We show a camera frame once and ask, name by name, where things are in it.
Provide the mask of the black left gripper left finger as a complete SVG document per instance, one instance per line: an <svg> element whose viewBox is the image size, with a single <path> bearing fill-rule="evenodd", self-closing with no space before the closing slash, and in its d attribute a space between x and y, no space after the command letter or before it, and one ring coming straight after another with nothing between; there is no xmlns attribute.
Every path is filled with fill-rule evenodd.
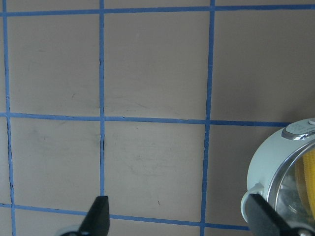
<svg viewBox="0 0 315 236"><path fill-rule="evenodd" d="M98 196L77 229L59 230L56 236L107 236L110 229L109 200Z"/></svg>

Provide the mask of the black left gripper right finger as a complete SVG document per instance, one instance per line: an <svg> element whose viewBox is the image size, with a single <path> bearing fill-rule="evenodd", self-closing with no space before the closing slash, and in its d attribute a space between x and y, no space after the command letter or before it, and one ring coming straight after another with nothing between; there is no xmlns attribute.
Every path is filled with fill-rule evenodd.
<svg viewBox="0 0 315 236"><path fill-rule="evenodd" d="M313 236L305 227L291 227L259 194L247 199L247 223L254 236Z"/></svg>

